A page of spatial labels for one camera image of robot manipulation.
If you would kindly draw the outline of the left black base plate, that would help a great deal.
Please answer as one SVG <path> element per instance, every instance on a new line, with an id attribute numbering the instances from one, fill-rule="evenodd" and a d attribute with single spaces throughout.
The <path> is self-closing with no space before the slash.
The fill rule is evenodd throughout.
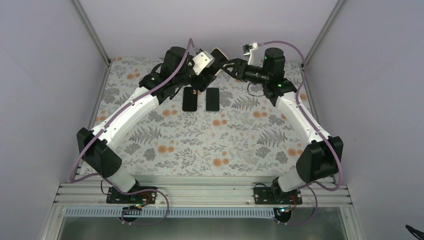
<path id="1" fill-rule="evenodd" d="M 154 186 L 140 186 L 141 193 L 125 195 L 118 192 L 114 187 L 110 187 L 106 197 L 107 204 L 129 204 L 129 205 L 149 205 L 155 204 L 157 188 Z"/>

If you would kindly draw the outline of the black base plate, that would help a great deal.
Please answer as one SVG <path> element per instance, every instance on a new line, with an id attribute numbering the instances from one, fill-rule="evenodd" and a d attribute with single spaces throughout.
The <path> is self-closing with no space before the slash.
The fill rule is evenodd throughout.
<path id="1" fill-rule="evenodd" d="M 253 197 L 256 205 L 301 205 L 303 203 L 299 189 L 282 192 L 265 185 L 255 185 Z"/>
<path id="2" fill-rule="evenodd" d="M 157 188 L 154 186 L 140 186 L 141 193 L 125 195 L 118 192 L 114 187 L 110 187 L 106 197 L 107 204 L 129 204 L 129 205 L 149 205 L 155 204 Z"/>

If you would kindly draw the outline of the black phone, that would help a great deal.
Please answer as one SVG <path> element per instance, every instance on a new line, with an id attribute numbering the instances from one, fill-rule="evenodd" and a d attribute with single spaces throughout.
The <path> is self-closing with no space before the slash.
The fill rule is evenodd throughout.
<path id="1" fill-rule="evenodd" d="M 214 62 L 209 67 L 209 74 L 216 75 L 221 70 L 222 62 L 228 61 L 228 57 L 217 47 L 211 51 L 211 55 L 214 57 Z"/>

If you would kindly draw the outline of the floral patterned table mat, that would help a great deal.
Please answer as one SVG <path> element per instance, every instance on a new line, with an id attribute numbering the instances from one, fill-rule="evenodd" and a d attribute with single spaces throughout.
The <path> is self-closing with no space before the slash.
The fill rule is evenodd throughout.
<path id="1" fill-rule="evenodd" d="M 259 84 L 218 74 L 219 111 L 183 111 L 183 93 L 164 101 L 136 123 L 114 147 L 132 175 L 268 176 L 292 170 L 306 148 L 284 112 L 263 96 Z"/>

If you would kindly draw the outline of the black phone case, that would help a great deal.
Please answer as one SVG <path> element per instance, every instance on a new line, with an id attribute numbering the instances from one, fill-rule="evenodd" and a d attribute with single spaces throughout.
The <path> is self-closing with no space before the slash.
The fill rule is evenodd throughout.
<path id="1" fill-rule="evenodd" d="M 198 109 L 198 91 L 193 87 L 183 89 L 182 110 L 184 112 L 196 112 Z"/>

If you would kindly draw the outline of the black object at corner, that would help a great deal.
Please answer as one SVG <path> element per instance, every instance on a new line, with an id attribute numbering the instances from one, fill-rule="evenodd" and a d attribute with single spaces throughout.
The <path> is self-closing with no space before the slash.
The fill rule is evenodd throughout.
<path id="1" fill-rule="evenodd" d="M 408 224 L 405 225 L 405 228 L 418 240 L 424 240 L 424 232 L 420 231 Z"/>

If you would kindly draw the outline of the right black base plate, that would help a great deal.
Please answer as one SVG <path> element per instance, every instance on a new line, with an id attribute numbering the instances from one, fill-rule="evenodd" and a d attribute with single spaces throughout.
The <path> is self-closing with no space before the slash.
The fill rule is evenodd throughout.
<path id="1" fill-rule="evenodd" d="M 265 185 L 255 185 L 253 197 L 256 205 L 301 205 L 303 203 L 299 189 L 282 192 Z"/>

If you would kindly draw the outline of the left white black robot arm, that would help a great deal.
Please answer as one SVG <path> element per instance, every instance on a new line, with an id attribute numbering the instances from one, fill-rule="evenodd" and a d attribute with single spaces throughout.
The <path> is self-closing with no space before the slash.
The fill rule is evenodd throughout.
<path id="1" fill-rule="evenodd" d="M 186 48 L 171 47 L 114 113 L 92 129 L 83 127 L 77 132 L 79 158 L 119 189 L 124 201 L 134 202 L 139 197 L 139 183 L 125 169 L 115 148 L 145 115 L 172 99 L 178 89 L 190 85 L 203 92 L 226 60 L 228 57 L 218 48 L 211 52 L 198 50 L 192 56 Z"/>

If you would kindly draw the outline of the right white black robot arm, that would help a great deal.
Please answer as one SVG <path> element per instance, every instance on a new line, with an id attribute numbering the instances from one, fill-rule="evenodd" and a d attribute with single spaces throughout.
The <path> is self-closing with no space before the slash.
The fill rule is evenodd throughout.
<path id="1" fill-rule="evenodd" d="M 271 198 L 278 204 L 290 197 L 290 191 L 337 174 L 341 168 L 343 141 L 331 136 L 306 110 L 295 85 L 285 78 L 285 55 L 282 49 L 265 50 L 262 66 L 235 58 L 219 63 L 231 77 L 246 83 L 260 84 L 264 96 L 287 118 L 297 132 L 304 150 L 293 170 L 273 180 Z"/>

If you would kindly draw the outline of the aluminium rail frame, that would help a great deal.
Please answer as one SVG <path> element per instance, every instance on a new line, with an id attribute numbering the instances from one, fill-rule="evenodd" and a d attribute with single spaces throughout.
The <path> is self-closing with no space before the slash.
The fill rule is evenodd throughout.
<path id="1" fill-rule="evenodd" d="M 98 177 L 60 184 L 43 240 L 361 240 L 363 234 L 349 190 L 326 191 L 313 184 L 301 190 L 302 204 L 257 205 L 253 187 L 270 186 L 270 176 L 138 176 L 156 187 L 146 207 L 273 208 L 273 218 L 124 217 L 132 204 L 106 203 L 109 184 Z M 68 207 L 125 207 L 120 217 L 67 217 Z"/>

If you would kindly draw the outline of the dark green smartphone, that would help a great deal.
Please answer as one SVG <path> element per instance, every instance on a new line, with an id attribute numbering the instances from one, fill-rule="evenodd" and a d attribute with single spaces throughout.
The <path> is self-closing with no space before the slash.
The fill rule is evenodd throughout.
<path id="1" fill-rule="evenodd" d="M 206 89 L 205 110 L 218 112 L 220 110 L 220 90 L 216 87 Z"/>

